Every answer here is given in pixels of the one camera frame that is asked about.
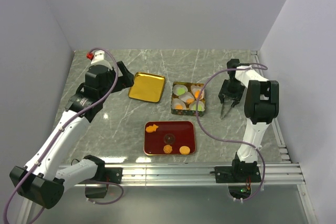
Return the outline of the gold tin lid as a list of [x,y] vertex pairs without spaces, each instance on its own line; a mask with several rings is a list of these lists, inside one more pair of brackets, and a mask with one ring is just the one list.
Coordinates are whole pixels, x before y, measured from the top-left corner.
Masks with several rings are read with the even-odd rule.
[[152,73],[137,72],[128,97],[144,102],[158,103],[165,86],[165,77]]

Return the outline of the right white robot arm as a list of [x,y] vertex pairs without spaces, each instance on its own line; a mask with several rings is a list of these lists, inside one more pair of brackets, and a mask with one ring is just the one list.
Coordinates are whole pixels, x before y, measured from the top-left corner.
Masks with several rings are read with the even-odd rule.
[[250,174],[257,173],[257,151],[266,129],[279,113],[279,83],[257,73],[255,68],[265,68],[263,65],[231,59],[227,62],[227,68],[229,78],[224,80],[219,91],[220,103],[231,102],[230,108],[233,108],[240,103],[243,94],[246,95],[246,129],[231,168],[232,178],[242,182]]

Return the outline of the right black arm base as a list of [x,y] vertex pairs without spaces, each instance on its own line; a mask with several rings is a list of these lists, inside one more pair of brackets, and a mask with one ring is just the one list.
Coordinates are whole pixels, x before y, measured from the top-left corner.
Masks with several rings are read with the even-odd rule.
[[259,183],[260,187],[264,183],[256,163],[215,166],[212,174],[215,175],[215,182],[217,184],[230,184],[228,186],[230,196],[240,202],[247,201],[253,196],[252,183]]

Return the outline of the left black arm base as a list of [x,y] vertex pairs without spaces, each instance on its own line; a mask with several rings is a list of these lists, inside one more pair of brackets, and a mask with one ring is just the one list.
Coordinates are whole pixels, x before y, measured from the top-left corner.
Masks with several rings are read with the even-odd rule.
[[106,168],[102,175],[85,180],[85,197],[93,201],[95,199],[104,199],[111,189],[116,189],[120,195],[115,199],[120,199],[124,194],[121,186],[123,169]]

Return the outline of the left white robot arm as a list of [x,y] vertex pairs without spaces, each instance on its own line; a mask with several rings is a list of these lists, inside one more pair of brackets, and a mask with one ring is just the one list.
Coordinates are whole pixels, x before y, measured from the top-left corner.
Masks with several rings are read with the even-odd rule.
[[42,148],[24,167],[15,166],[10,172],[20,196],[50,209],[72,186],[85,180],[100,183],[107,179],[105,162],[93,155],[64,170],[59,166],[73,143],[102,110],[108,95],[132,87],[133,78],[122,61],[117,62],[116,68],[102,64],[89,67],[84,82],[70,97],[57,127]]

